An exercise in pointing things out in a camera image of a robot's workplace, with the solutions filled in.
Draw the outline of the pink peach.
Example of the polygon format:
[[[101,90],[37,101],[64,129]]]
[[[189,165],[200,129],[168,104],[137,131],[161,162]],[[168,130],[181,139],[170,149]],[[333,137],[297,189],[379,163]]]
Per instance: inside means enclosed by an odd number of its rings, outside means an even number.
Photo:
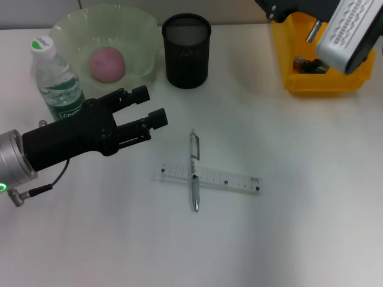
[[[92,53],[89,71],[93,78],[104,83],[113,83],[125,74],[124,57],[114,47],[102,47]]]

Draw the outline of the clear plastic ruler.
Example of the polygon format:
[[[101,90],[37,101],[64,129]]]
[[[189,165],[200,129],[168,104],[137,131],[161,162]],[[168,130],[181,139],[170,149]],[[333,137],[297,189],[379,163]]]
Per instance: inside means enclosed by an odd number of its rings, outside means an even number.
[[[153,167],[152,179],[155,181],[185,184],[189,187],[196,181],[200,188],[230,191],[257,196],[262,191],[262,180],[253,176],[239,175],[221,170],[188,165],[158,164]]]

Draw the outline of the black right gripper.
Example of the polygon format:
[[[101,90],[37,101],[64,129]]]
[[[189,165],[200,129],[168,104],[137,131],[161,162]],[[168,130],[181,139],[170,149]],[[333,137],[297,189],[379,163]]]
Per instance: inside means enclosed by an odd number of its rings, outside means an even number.
[[[328,23],[340,0],[254,0],[268,19],[282,23],[293,13],[300,12]]]

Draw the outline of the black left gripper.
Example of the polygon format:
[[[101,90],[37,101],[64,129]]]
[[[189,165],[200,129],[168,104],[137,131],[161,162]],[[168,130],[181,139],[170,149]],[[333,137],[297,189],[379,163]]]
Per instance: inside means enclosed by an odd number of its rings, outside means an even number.
[[[164,108],[118,127],[113,117],[114,112],[149,100],[145,85],[131,92],[120,88],[100,97],[100,102],[87,100],[75,115],[23,134],[26,159],[38,172],[86,152],[111,156],[119,149],[149,141],[151,129],[168,125]]]

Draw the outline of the translucent green fruit plate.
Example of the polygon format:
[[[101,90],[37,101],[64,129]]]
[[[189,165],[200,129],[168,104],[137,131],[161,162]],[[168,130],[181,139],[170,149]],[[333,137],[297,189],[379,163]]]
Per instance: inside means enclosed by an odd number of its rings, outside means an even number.
[[[49,35],[77,73],[86,98],[98,98],[118,88],[149,86],[163,48],[156,19],[127,5],[98,4],[75,11],[56,23]],[[90,57],[103,47],[116,48],[124,58],[125,73],[113,83],[101,82],[90,73]]]

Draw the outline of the clear green-label water bottle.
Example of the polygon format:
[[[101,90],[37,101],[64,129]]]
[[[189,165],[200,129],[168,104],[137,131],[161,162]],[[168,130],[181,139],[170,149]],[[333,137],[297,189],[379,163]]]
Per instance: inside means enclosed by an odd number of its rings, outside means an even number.
[[[37,88],[54,120],[76,114],[85,101],[84,93],[76,72],[57,52],[53,40],[39,36],[32,40],[30,51]]]

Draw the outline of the green plastic wrapper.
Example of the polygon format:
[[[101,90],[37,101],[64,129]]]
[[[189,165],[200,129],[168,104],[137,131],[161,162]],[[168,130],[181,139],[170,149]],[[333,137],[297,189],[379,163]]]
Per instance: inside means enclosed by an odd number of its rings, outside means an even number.
[[[329,66],[320,59],[308,60],[301,56],[294,58],[293,69],[300,74],[326,74]]]

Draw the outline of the white silver pen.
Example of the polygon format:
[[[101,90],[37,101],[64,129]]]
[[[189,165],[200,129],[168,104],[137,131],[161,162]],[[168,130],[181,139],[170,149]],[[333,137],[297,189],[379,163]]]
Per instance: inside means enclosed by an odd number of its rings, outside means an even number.
[[[200,159],[199,138],[196,132],[192,129],[190,136],[190,187],[191,187],[191,202],[193,210],[199,211],[200,206],[200,177],[197,173],[197,164]]]

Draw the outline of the yellow plastic bin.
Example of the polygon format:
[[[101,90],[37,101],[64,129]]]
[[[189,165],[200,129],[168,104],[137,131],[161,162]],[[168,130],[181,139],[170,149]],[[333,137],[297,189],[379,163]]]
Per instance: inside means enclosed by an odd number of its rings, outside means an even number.
[[[314,42],[306,36],[314,18],[303,13],[293,13],[283,23],[272,22],[273,40],[283,86],[297,97],[332,97],[360,89],[371,77],[376,52],[371,51],[367,60],[351,75],[344,75],[330,68],[326,74],[301,74],[293,68],[294,58],[314,60],[316,44],[325,31],[323,24]]]

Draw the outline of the black mesh pen holder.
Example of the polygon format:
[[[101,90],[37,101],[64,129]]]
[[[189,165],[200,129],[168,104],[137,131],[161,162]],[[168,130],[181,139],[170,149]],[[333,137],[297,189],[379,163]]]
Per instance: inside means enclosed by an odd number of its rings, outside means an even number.
[[[181,13],[162,26],[168,81],[181,89],[201,86],[208,77],[210,23],[197,14]]]

